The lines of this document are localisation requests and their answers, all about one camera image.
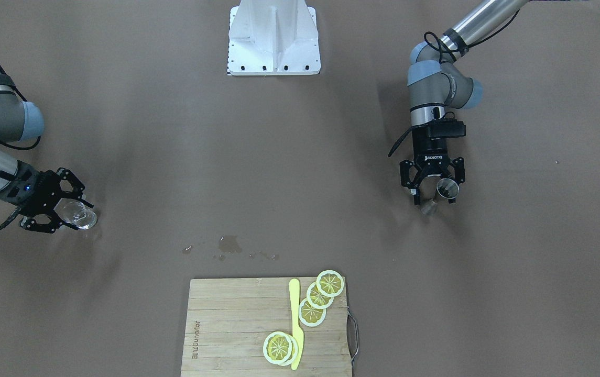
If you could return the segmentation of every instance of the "white pedestal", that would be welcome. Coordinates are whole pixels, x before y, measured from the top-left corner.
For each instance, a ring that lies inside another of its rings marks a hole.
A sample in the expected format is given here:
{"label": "white pedestal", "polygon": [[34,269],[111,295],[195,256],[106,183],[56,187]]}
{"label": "white pedestal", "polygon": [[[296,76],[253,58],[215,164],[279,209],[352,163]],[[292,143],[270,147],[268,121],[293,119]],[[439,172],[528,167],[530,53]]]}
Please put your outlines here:
{"label": "white pedestal", "polygon": [[304,0],[242,0],[230,10],[227,71],[233,76],[319,73],[316,10]]}

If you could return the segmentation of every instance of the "yellow lemon slice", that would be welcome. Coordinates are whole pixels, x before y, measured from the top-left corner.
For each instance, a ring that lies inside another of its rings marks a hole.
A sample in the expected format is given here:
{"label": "yellow lemon slice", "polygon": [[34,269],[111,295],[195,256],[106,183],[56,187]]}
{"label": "yellow lemon slice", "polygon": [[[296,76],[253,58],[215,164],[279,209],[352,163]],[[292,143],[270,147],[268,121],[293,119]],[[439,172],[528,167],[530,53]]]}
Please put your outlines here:
{"label": "yellow lemon slice", "polygon": [[326,309],[317,309],[309,305],[309,301],[305,298],[300,303],[300,322],[305,326],[316,327],[323,323],[326,311]]}
{"label": "yellow lemon slice", "polygon": [[285,363],[292,353],[292,337],[282,331],[274,331],[265,338],[262,352],[265,360],[275,365]]}
{"label": "yellow lemon slice", "polygon": [[316,278],[316,288],[324,296],[336,297],[344,290],[344,278],[339,272],[326,270]]}
{"label": "yellow lemon slice", "polygon": [[298,346],[298,341],[296,341],[293,336],[290,336],[290,342],[292,343],[292,346],[293,346],[293,352],[290,356],[290,359],[288,359],[287,362],[279,364],[279,365],[281,365],[281,367],[287,367],[288,365],[291,365],[295,361],[295,359],[298,357],[298,351],[300,350],[300,346]]}
{"label": "yellow lemon slice", "polygon": [[323,293],[319,292],[319,289],[316,286],[316,282],[312,282],[309,288],[307,289],[307,302],[309,305],[314,306],[317,309],[325,309],[328,306],[333,305],[333,301],[335,299],[333,297],[325,296]]}

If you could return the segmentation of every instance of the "brown floor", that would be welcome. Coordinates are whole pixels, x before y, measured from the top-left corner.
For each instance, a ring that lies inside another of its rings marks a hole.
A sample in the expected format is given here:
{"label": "brown floor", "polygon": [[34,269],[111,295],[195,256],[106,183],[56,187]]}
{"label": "brown floor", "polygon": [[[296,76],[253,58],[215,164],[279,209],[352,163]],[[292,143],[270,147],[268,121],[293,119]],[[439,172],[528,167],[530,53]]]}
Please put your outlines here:
{"label": "brown floor", "polygon": [[242,79],[237,0],[0,0],[0,61],[47,125],[12,154],[72,169],[101,214],[0,233],[0,375],[178,376],[190,279],[327,268],[355,375],[600,375],[600,1],[531,3],[458,62],[485,95],[457,112],[456,205],[420,215],[410,143],[386,157],[410,50],[477,3],[311,0],[321,74]]}

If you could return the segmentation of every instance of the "small metal cup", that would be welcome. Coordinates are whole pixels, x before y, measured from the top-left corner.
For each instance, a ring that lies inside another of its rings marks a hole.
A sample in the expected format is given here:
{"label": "small metal cup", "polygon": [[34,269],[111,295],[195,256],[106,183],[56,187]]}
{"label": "small metal cup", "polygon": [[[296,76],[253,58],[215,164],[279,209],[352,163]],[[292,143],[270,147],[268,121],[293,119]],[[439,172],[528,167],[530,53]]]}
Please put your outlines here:
{"label": "small metal cup", "polygon": [[426,200],[421,204],[421,213],[427,216],[437,212],[437,205],[442,200],[450,200],[458,196],[460,187],[451,178],[443,178],[437,181],[437,190],[432,199]]}

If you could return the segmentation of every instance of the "wooden cutting board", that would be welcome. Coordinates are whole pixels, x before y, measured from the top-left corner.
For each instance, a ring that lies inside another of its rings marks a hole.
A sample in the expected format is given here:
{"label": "wooden cutting board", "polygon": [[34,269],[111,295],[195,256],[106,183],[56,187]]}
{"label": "wooden cutting board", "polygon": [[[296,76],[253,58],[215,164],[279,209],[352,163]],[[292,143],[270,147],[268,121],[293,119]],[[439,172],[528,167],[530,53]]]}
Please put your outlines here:
{"label": "wooden cutting board", "polygon": [[[181,377],[352,377],[346,288],[322,324],[300,324],[304,351],[297,370],[265,360],[262,344],[267,335],[292,332],[290,279],[190,281]],[[302,300],[316,278],[299,279]]]}

